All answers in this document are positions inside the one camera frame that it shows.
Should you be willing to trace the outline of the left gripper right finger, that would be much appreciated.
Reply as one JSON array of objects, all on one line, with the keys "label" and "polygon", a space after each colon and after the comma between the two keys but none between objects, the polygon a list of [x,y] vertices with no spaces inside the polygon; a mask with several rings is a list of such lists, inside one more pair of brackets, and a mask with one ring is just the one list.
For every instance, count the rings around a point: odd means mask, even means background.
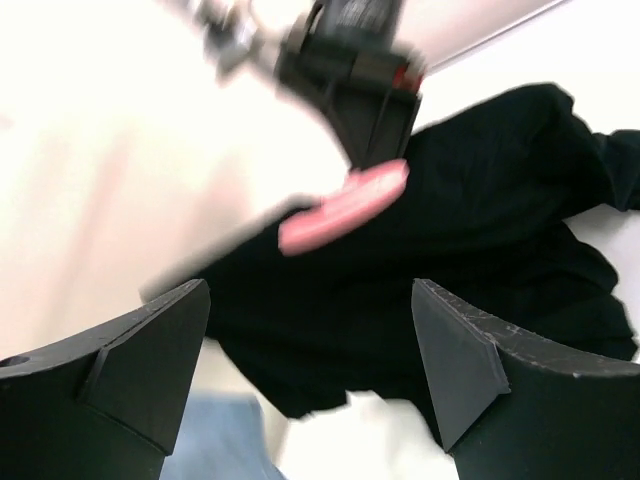
[{"label": "left gripper right finger", "polygon": [[541,337],[429,280],[414,283],[411,306],[460,478],[638,478],[637,364]]}]

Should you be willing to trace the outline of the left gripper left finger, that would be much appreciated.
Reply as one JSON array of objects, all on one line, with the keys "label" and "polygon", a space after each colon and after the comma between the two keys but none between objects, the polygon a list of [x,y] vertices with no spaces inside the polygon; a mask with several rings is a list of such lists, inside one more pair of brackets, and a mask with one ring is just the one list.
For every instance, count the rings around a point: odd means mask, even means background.
[{"label": "left gripper left finger", "polygon": [[209,308],[207,284],[191,280],[2,360],[2,478],[158,478],[176,443]]}]

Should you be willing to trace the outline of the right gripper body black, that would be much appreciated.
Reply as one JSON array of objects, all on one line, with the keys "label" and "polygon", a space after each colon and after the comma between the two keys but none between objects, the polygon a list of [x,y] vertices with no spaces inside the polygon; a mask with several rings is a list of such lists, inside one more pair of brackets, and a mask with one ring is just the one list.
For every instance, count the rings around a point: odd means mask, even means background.
[{"label": "right gripper body black", "polygon": [[425,61],[393,45],[402,1],[314,1],[284,30],[261,20],[251,1],[201,1],[205,47],[217,55],[217,72],[229,78],[248,63],[294,89],[296,82],[332,85],[363,81],[417,92]]}]

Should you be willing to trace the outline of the black t shirt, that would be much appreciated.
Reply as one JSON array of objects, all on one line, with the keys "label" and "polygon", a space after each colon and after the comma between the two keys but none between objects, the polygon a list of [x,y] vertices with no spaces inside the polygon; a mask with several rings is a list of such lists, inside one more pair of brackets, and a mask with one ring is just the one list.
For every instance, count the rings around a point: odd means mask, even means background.
[{"label": "black t shirt", "polygon": [[411,314],[415,279],[556,342],[631,359],[615,269],[566,219],[639,206],[639,134],[595,133],[553,84],[509,90],[414,134],[405,192],[354,232],[299,256],[270,224],[198,270],[206,334],[285,416],[351,391],[434,416]]}]

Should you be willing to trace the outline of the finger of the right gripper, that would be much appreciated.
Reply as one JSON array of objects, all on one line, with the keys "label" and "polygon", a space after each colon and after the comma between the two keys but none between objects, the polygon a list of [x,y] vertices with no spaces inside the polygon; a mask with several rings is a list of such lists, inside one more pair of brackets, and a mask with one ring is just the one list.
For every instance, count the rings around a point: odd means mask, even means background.
[{"label": "finger of the right gripper", "polygon": [[337,84],[323,107],[352,170],[404,155],[421,97],[401,89]]}]

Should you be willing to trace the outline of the pink hanger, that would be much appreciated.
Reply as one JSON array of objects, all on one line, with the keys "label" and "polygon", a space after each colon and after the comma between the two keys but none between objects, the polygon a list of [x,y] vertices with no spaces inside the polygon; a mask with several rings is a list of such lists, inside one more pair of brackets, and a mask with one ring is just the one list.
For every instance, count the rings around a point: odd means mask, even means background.
[{"label": "pink hanger", "polygon": [[298,255],[362,226],[402,195],[408,176],[409,167],[404,159],[350,174],[341,190],[280,224],[280,251],[286,256]]}]

